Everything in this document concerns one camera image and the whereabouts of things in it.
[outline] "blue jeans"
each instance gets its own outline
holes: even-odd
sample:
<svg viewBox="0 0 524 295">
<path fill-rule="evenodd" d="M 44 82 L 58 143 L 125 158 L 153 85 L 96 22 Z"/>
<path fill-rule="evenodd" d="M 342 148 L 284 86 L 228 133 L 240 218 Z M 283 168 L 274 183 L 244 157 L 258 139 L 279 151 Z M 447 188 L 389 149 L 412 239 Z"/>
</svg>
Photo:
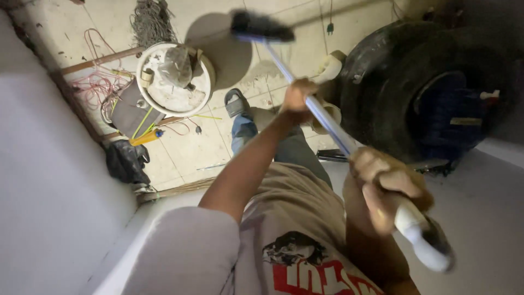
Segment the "blue jeans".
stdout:
<svg viewBox="0 0 524 295">
<path fill-rule="evenodd" d="M 257 127 L 250 115 L 243 112 L 236 116 L 231 130 L 231 135 L 233 136 L 231 149 L 233 154 L 236 155 L 257 134 Z M 316 177 L 324 180 L 329 187 L 333 188 L 328 173 L 305 141 L 304 132 L 302 132 L 300 126 L 295 126 L 288 136 L 278 143 L 275 162 L 291 163 L 306 167 Z"/>
</svg>

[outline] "t-shirt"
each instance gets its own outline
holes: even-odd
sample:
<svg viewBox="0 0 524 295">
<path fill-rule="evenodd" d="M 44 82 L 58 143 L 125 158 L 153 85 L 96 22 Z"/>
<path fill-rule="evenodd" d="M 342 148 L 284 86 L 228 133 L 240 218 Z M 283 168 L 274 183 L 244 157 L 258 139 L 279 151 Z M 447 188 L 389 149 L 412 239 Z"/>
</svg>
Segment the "t-shirt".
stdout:
<svg viewBox="0 0 524 295">
<path fill-rule="evenodd" d="M 342 200 L 308 169 L 272 163 L 240 226 L 198 207 L 161 217 L 124 294 L 384 294 L 344 248 Z"/>
</svg>

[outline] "slipper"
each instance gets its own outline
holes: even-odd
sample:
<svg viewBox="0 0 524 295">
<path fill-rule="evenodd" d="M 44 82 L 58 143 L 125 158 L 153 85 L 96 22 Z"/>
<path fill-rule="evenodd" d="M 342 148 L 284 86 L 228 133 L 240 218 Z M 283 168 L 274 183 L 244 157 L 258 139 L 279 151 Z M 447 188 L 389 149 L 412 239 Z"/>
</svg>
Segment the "slipper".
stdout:
<svg viewBox="0 0 524 295">
<path fill-rule="evenodd" d="M 238 96 L 238 99 L 230 102 L 233 99 L 233 96 Z M 226 106 L 227 114 L 230 118 L 246 111 L 248 109 L 247 99 L 242 95 L 242 92 L 238 88 L 233 88 L 226 93 L 224 97 L 224 104 Z"/>
</svg>

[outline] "tiled floor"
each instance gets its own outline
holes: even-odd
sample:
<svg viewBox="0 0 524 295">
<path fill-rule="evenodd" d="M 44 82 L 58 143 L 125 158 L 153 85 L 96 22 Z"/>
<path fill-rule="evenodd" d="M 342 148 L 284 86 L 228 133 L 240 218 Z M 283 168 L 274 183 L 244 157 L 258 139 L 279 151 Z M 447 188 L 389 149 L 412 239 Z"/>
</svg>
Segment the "tiled floor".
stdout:
<svg viewBox="0 0 524 295">
<path fill-rule="evenodd" d="M 129 23 L 136 3 L 133 0 L 86 0 L 84 6 L 60 0 L 20 2 L 26 4 L 11 13 L 18 25 L 26 29 L 49 68 L 76 65 L 84 61 L 82 57 L 91 59 L 84 41 L 84 31 L 88 28 L 99 30 L 115 51 L 134 46 Z M 411 17 L 421 15 L 438 2 L 397 0 L 402 12 Z M 195 133 L 192 122 L 184 120 L 190 129 L 188 134 L 178 135 L 163 128 L 166 132 L 160 140 L 145 145 L 151 155 L 145 171 L 159 191 L 216 176 L 223 168 L 220 165 L 231 159 L 233 121 L 227 116 L 223 103 L 229 89 L 239 88 L 252 107 L 261 109 L 272 111 L 283 101 L 287 83 L 263 46 L 239 44 L 228 36 L 231 9 L 247 8 L 272 14 L 294 26 L 296 42 L 274 48 L 297 77 L 318 75 L 319 65 L 328 53 L 340 50 L 347 54 L 362 38 L 396 20 L 390 0 L 167 0 L 167 3 L 174 15 L 171 24 L 178 40 L 203 49 L 213 62 L 219 89 L 201 114 L 221 120 L 192 117 L 202 128 L 201 135 Z M 335 27 L 333 35 L 325 32 L 330 19 Z M 100 40 L 95 44 L 100 46 L 99 52 L 109 53 Z M 133 58 L 127 58 L 124 64 L 125 69 L 135 71 Z M 89 70 L 66 78 L 86 73 Z M 187 133 L 187 128 L 180 123 L 168 127 Z M 335 148 L 329 136 L 317 135 L 308 126 L 303 129 L 314 151 Z"/>
</svg>

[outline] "person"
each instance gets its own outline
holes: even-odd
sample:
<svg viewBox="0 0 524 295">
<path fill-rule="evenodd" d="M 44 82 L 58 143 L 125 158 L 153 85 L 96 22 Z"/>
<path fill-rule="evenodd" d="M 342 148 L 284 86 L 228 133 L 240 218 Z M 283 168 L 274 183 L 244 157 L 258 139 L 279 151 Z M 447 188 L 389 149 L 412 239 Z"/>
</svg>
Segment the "person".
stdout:
<svg viewBox="0 0 524 295">
<path fill-rule="evenodd" d="M 124 294 L 419 294 L 391 235 L 388 197 L 428 210 L 422 176 L 363 147 L 342 200 L 299 126 L 316 90 L 292 83 L 260 133 L 247 111 L 235 118 L 234 157 L 198 207 L 159 218 Z"/>
</svg>

